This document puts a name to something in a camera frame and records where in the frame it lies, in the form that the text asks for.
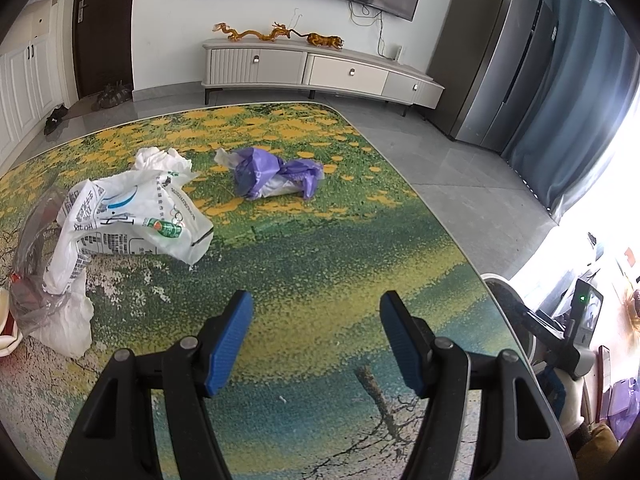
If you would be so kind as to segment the right gloved hand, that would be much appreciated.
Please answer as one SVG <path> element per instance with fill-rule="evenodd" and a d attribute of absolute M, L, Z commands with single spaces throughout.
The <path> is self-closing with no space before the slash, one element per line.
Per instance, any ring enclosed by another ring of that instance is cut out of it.
<path fill-rule="evenodd" d="M 570 374 L 546 366 L 536 378 L 542 392 L 551 406 L 565 437 L 574 434 L 585 421 L 582 416 L 582 394 L 585 379 L 574 379 Z"/>

